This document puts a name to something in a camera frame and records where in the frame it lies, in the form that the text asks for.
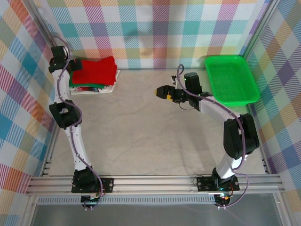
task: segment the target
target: green cloth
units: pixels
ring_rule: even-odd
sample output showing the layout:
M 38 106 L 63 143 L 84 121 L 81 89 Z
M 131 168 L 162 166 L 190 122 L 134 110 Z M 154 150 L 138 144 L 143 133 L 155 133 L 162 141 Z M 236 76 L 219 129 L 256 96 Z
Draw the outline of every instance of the green cloth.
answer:
M 73 72 L 70 73 L 69 87 L 91 86 L 91 87 L 100 88 L 100 89 L 103 89 L 105 87 L 105 85 L 103 85 L 103 84 L 95 84 L 95 83 L 74 84 L 72 82 L 72 76 L 73 76 Z

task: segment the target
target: red cloth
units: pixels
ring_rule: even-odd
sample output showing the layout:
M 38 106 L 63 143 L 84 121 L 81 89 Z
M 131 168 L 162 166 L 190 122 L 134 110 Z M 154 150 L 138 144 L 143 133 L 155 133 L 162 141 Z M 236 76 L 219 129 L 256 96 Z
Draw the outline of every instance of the red cloth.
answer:
M 73 83 L 114 85 L 116 82 L 117 66 L 114 57 L 110 56 L 100 61 L 82 60 L 81 63 L 83 68 L 73 72 Z

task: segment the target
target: glass panel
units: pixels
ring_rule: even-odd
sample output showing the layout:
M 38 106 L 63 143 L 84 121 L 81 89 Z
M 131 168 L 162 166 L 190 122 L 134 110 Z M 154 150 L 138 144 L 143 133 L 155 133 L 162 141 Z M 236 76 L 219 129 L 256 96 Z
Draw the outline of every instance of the glass panel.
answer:
M 280 226 L 273 194 L 248 194 L 233 207 L 212 204 L 100 205 L 84 211 L 80 205 L 38 205 L 32 226 Z

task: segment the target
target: aluminum rail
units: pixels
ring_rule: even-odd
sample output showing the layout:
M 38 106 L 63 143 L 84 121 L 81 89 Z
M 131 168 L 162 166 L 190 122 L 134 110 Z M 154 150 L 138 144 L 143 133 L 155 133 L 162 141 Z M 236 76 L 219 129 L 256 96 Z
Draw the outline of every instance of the aluminum rail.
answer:
M 248 194 L 279 193 L 284 191 L 278 174 L 253 174 L 249 176 Z M 198 192 L 193 184 L 195 175 L 178 176 L 101 176 L 114 178 L 114 189 L 106 195 L 150 194 L 220 194 L 222 192 Z M 27 195 L 76 195 L 71 193 L 71 176 L 33 177 Z M 241 194 L 246 187 L 246 178 L 238 177 Z

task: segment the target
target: cable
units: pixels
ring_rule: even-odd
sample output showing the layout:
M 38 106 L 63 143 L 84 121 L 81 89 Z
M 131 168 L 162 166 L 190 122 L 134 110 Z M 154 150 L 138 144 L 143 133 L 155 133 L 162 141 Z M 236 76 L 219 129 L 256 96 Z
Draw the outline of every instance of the cable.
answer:
M 182 110 L 193 110 L 194 108 L 182 108 L 181 107 L 181 103 L 179 103 L 179 107 L 182 109 Z
M 98 199 L 98 201 L 97 201 L 97 203 L 96 203 L 96 205 L 95 205 L 95 207 L 99 204 L 99 202 L 100 202 L 100 200 L 101 200 L 101 198 L 102 198 L 102 196 L 103 196 L 103 182 L 102 182 L 102 180 L 100 179 L 100 177 L 98 176 L 98 174 L 95 172 L 95 170 L 91 167 L 91 166 L 89 166 L 89 164 L 85 161 L 85 160 L 83 160 L 82 158 L 81 158 L 81 156 L 79 155 L 79 153 L 78 153 L 78 151 L 76 150 L 76 146 L 75 146 L 75 143 L 74 143 L 74 136 L 73 136 L 73 126 L 77 126 L 77 125 L 79 125 L 80 124 L 80 122 L 82 121 L 82 118 L 83 118 L 83 113 L 82 113 L 82 111 L 81 111 L 81 109 L 79 108 L 79 107 L 77 107 L 75 104 L 72 104 L 72 103 L 70 103 L 70 102 L 68 102 L 68 101 L 65 101 L 63 98 L 62 98 L 62 96 L 61 96 L 61 91 L 60 91 L 60 81 L 61 81 L 61 78 L 62 78 L 62 75 L 63 75 L 63 73 L 64 73 L 64 71 L 67 69 L 67 66 L 68 66 L 68 64 L 69 64 L 69 62 L 70 62 L 70 55 L 71 55 L 71 51 L 70 51 L 70 48 L 69 48 L 69 46 L 68 46 L 68 44 L 62 39 L 62 38 L 60 38 L 60 37 L 58 37 L 58 36 L 53 36 L 53 38 L 57 38 L 57 39 L 59 39 L 59 40 L 61 40 L 63 43 L 64 43 L 64 45 L 66 46 L 66 48 L 67 48 L 67 51 L 68 51 L 68 56 L 67 56 L 67 60 L 66 60 L 66 64 L 65 64 L 65 66 L 64 66 L 64 68 L 62 69 L 62 72 L 60 73 L 60 75 L 58 76 L 58 80 L 57 80 L 57 94 L 58 94 L 58 98 L 63 102 L 63 103 L 65 103 L 65 104 L 67 104 L 67 105 L 70 105 L 70 106 L 73 106 L 73 107 L 75 107 L 77 110 L 78 110 L 78 112 L 79 112 L 79 120 L 77 121 L 77 122 L 75 122 L 75 123 L 73 123 L 71 126 L 70 126 L 70 137 L 71 137 L 71 142 L 72 142 L 72 146 L 73 146 L 73 150 L 74 150 L 74 152 L 75 152 L 75 154 L 76 154 L 76 156 L 78 157 L 78 159 L 79 160 L 81 160 L 95 175 L 96 175 L 96 177 L 97 177 L 97 179 L 99 180 L 99 182 L 100 182 L 100 196 L 99 196 L 99 199 Z
M 248 187 L 249 187 L 249 178 L 246 174 L 243 174 L 243 173 L 236 173 L 236 171 L 243 165 L 243 162 L 245 160 L 245 156 L 246 156 L 246 139 L 245 139 L 245 133 L 244 133 L 244 128 L 243 128 L 243 125 L 241 124 L 241 121 L 238 119 L 238 117 L 231 111 L 229 110 L 227 107 L 223 106 L 222 104 L 220 104 L 219 102 L 216 102 L 212 99 L 209 99 L 209 98 L 206 98 L 206 97 L 202 97 L 202 96 L 199 96 L 199 95 L 196 95 L 196 94 L 193 94 L 191 92 L 189 92 L 182 84 L 181 80 L 180 80 L 180 76 L 181 74 L 184 72 L 184 65 L 183 64 L 180 64 L 177 68 L 177 79 L 178 79 L 178 83 L 179 85 L 181 86 L 181 88 L 186 92 L 188 93 L 189 95 L 193 96 L 193 97 L 197 97 L 197 98 L 200 98 L 200 99 L 203 99 L 203 100 L 206 100 L 206 101 L 209 101 L 213 104 L 216 104 L 218 105 L 220 108 L 222 108 L 223 110 L 225 110 L 226 112 L 228 112 L 230 115 L 232 115 L 235 120 L 238 122 L 238 126 L 239 126 L 239 129 L 241 131 L 241 137 L 242 137 L 242 145 L 243 145 L 243 153 L 242 153 L 242 156 L 241 156 L 241 162 L 239 164 L 238 167 L 232 169 L 232 172 L 237 174 L 237 175 L 243 175 L 246 177 L 246 188 L 244 190 L 244 192 L 241 194 L 241 196 L 235 201 L 233 202 L 232 204 L 228 205 L 227 207 L 231 207 L 233 205 L 235 205 L 236 203 L 238 203 L 245 195 Z

